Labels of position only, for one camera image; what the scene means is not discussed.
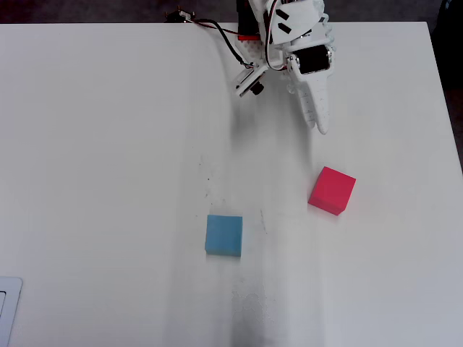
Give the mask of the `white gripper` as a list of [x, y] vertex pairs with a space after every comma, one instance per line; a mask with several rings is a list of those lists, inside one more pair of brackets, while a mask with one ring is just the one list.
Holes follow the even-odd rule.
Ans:
[[[329, 125], [328, 78], [334, 51], [330, 38], [316, 38], [314, 34], [304, 34], [284, 44], [289, 92], [297, 96], [306, 124], [316, 125], [321, 134], [327, 133]], [[291, 77], [292, 61], [303, 81]]]

